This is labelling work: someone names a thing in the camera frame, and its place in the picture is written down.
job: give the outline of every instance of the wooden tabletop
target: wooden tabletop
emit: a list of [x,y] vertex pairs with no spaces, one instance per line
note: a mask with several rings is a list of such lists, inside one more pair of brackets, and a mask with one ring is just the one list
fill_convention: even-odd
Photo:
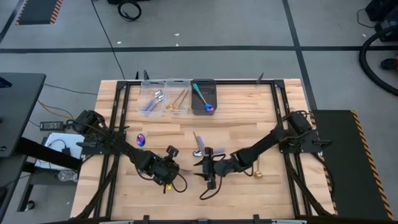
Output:
[[[95,110],[107,122],[112,112],[116,82],[102,81],[96,102]],[[308,111],[300,80],[287,79],[285,86],[290,108]],[[144,215],[150,215],[151,220],[252,219],[254,214],[259,214],[260,218],[294,217],[284,160],[277,146],[266,151],[260,158],[260,171],[264,175],[262,179],[257,180],[243,173],[229,174],[223,179],[218,195],[209,200],[199,199],[206,190],[206,182],[193,175],[201,172],[201,167],[192,166],[200,160],[192,156],[192,152],[197,149],[193,131],[201,136],[206,146],[214,149],[223,147],[229,155],[242,147],[252,146],[275,127],[277,120],[268,85],[218,85],[218,108],[213,116],[166,114],[160,118],[148,118],[137,110],[139,93],[139,86],[131,88],[126,116],[126,126],[130,126],[126,130],[127,142],[137,147],[136,136],[143,133],[146,137],[145,148],[157,154],[166,155],[168,145],[179,149],[175,161],[187,170],[180,173],[188,181],[188,189],[182,194],[174,190],[163,194],[162,186],[141,179],[134,165],[126,156],[122,156],[112,220],[142,220]],[[278,96],[283,108],[279,90]],[[333,213],[323,166],[309,154],[302,154],[301,158],[307,187],[323,207]],[[102,161],[103,156],[94,156],[83,164],[71,217],[78,215],[96,192]],[[183,181],[178,177],[175,186],[183,188]],[[297,192],[300,211],[304,214],[302,196],[298,189]],[[102,215],[107,192],[104,195]]]

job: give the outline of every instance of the black table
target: black table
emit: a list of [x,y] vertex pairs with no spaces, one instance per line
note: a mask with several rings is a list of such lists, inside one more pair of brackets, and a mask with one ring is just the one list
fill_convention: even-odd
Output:
[[[0,205],[1,222],[18,183],[12,181],[18,179],[22,171],[38,172],[34,163],[26,161],[28,156],[77,171],[80,170],[81,160],[22,137],[46,76],[38,73],[0,73],[0,77],[12,83],[11,88],[0,88],[0,187],[7,184],[7,194]],[[18,210],[24,208],[29,194],[25,190]]]

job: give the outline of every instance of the black hose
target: black hose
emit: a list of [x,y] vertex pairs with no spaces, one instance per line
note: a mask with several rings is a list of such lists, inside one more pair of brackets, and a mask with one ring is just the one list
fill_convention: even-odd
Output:
[[[133,6],[135,6],[138,9],[138,15],[136,17],[131,17],[128,13],[124,12],[122,10],[122,6],[124,4],[132,4]],[[138,18],[140,18],[142,11],[141,11],[141,7],[135,1],[133,1],[133,0],[123,0],[123,1],[121,1],[118,4],[118,12],[119,12],[119,15],[122,17],[122,19],[124,19],[125,21],[131,22],[131,21],[135,21]]]
[[381,87],[383,90],[398,96],[398,89],[394,88],[390,84],[386,83],[385,81],[381,80],[369,67],[368,62],[366,61],[366,52],[368,51],[369,46],[380,36],[392,32],[394,30],[398,30],[397,26],[388,27],[387,29],[383,29],[380,32],[375,33],[372,35],[365,43],[362,45],[361,51],[359,52],[359,64],[361,64],[361,68],[364,73],[374,82],[376,85]]

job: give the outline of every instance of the black floor stripe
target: black floor stripe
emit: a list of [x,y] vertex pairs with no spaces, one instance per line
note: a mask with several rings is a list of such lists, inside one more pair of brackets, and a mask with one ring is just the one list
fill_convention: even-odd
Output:
[[[187,47],[118,47],[115,52],[189,52],[189,51],[359,51],[361,46],[187,46]],[[371,46],[368,50],[398,50],[398,45]],[[59,48],[59,49],[0,49],[0,54],[45,54],[45,53],[106,53],[110,47]]]
[[307,67],[305,66],[303,52],[300,48],[299,37],[296,32],[296,27],[294,26],[292,11],[290,10],[290,6],[287,0],[282,0],[282,2],[284,4],[287,23],[289,25],[290,34],[292,35],[293,44],[297,55],[298,65],[300,67],[301,75],[303,78],[305,92],[307,93],[308,103],[310,105],[311,110],[316,110],[317,104],[315,103],[315,97],[313,95],[310,77],[308,76]]
[[11,16],[8,18],[6,25],[4,25],[4,27],[2,28],[2,31],[0,33],[0,44],[2,42],[2,40],[4,39],[4,37],[7,34],[8,29],[10,28],[12,22],[14,21],[15,17],[18,15],[18,11],[22,6],[22,3],[24,3],[24,0],[19,0],[17,5],[15,6]]

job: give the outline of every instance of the clear plastic container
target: clear plastic container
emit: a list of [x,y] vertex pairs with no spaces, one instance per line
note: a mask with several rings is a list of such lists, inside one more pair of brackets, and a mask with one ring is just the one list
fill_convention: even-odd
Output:
[[188,114],[191,105],[191,81],[189,79],[166,80],[166,96],[163,109],[171,114]]
[[164,81],[144,80],[141,82],[138,110],[146,116],[162,116],[165,97]]

